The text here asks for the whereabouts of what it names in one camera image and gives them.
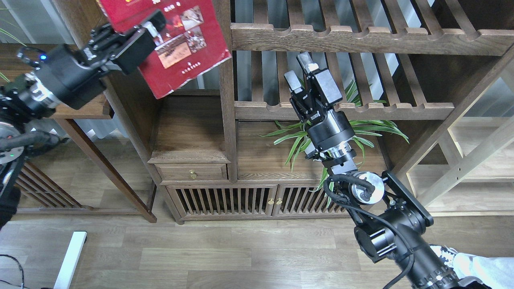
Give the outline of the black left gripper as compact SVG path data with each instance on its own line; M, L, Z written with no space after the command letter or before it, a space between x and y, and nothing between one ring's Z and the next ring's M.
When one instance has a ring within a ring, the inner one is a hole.
M156 9L126 33L116 33L110 24L91 31L83 49L67 44L49 53L21 47L18 58L33 71L17 79L18 98L31 110L54 110L59 104L78 110L105 90L102 78L111 71L130 74L154 51L153 38L166 26Z

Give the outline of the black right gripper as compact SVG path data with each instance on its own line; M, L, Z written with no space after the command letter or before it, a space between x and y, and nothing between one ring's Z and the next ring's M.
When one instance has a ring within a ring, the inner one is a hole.
M342 94L328 69L319 69L309 52L297 55L297 61L306 77L302 85L294 71L284 74L291 92L290 102L301 123L306 125L312 145L308 158L354 158L355 150L349 141L355 132L343 112L334 105Z

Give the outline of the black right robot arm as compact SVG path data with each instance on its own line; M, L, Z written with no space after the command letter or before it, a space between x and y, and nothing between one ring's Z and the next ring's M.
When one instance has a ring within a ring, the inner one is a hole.
M306 77L285 73L290 102L306 125L311 140L306 158L321 161L328 177L323 183L330 199L355 222L361 250L373 261L393 259L402 272L385 287L406 277L414 289L484 289L477 277L459 278L431 250L422 234L434 220L395 174L358 171L349 141L355 133L345 113L333 107L342 95L328 69L321 69L308 52L297 56Z

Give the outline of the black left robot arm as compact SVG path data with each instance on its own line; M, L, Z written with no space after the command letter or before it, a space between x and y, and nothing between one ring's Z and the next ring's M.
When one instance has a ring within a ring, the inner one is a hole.
M155 10L124 33L110 23L92 29L82 49L60 44L49 52L23 46L17 57L33 69L1 86L1 225L17 213L21 191L15 180L29 156L55 148L63 140L43 130L26 132L26 123L48 118L66 104L78 110L106 90L102 78L112 71L135 71L154 52L154 38L166 19Z

